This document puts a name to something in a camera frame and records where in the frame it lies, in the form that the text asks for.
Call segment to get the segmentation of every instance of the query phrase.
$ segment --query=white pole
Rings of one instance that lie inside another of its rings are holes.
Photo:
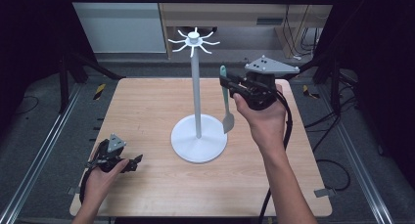
[[[193,79],[193,101],[195,105],[195,122],[196,122],[196,137],[200,139],[202,137],[201,129],[201,93],[199,83],[199,55],[198,48],[194,47],[193,56],[191,59],[192,65],[192,79]]]

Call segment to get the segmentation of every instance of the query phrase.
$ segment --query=hand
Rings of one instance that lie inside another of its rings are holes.
[[[276,85],[276,87],[282,92],[281,85]],[[263,154],[270,153],[276,147],[284,147],[286,110],[280,101],[276,101],[265,110],[255,111],[250,109],[241,95],[234,94],[233,98],[238,112],[250,125],[253,139]]]
[[[101,205],[116,176],[128,162],[128,159],[123,159],[108,173],[103,172],[100,167],[94,168],[86,182],[84,202],[92,202],[98,206]]]

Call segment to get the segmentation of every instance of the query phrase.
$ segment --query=right hand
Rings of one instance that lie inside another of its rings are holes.
[[[276,85],[282,92],[282,86]],[[269,154],[275,149],[283,149],[286,110],[280,101],[276,101],[265,110],[250,109],[245,99],[235,93],[233,96],[238,112],[250,125],[251,134],[259,150]]]

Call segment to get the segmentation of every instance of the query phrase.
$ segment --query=table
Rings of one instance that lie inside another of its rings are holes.
[[[324,185],[312,154],[290,84],[283,86],[293,114],[293,133],[287,153],[300,188],[315,216],[332,212],[327,197],[314,190]],[[222,120],[225,110],[218,78],[201,78],[202,113]],[[143,154],[137,171],[120,174],[99,216],[148,217],[256,217],[268,181],[262,157],[246,120],[230,99],[235,126],[227,146],[211,162],[194,164],[179,157],[170,144],[174,125],[194,113],[192,80],[189,78],[125,78],[115,90],[95,147],[111,133],[127,143],[121,157]],[[78,195],[70,213],[80,208]],[[275,216],[272,199],[265,212]]]

